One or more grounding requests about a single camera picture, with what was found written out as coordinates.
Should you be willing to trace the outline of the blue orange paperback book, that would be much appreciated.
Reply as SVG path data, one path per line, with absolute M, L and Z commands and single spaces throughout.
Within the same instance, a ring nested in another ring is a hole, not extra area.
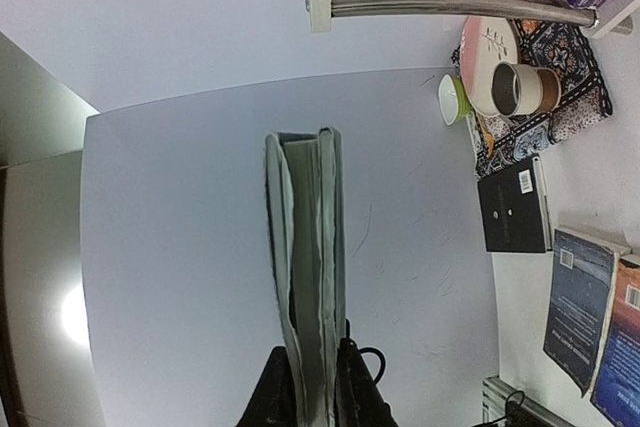
M 622 257 L 592 405 L 614 426 L 639 424 L 639 257 Z

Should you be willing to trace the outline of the black notebook with barcode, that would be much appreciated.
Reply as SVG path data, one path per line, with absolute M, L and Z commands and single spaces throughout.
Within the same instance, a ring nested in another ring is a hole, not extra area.
M 552 249 L 547 190 L 534 155 L 477 183 L 486 250 L 544 254 Z

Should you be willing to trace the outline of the dark green hardcover book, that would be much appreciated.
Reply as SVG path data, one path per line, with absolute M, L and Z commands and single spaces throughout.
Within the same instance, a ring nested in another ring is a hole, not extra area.
M 271 133 L 265 181 L 272 269 L 299 426 L 335 426 L 346 335 L 341 135 Z

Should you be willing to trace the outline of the dark blue paperback book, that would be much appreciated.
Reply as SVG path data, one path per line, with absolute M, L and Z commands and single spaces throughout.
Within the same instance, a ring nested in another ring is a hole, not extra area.
M 630 252 L 629 246 L 569 228 L 554 232 L 543 351 L 582 395 L 594 380 L 618 261 Z

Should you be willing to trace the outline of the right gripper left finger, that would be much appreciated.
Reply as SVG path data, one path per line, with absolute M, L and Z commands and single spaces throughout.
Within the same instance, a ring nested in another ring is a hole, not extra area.
M 237 426 L 297 426 L 293 377 L 283 346 L 272 349 Z

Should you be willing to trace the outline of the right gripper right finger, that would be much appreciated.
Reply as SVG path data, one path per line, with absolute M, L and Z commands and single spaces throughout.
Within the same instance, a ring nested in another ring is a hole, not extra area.
M 386 371 L 386 358 L 375 347 L 359 348 L 350 336 L 346 321 L 346 336 L 340 340 L 336 372 L 336 425 L 342 427 L 397 427 L 391 407 L 380 394 L 377 384 Z M 364 354 L 379 360 L 379 370 L 372 376 Z

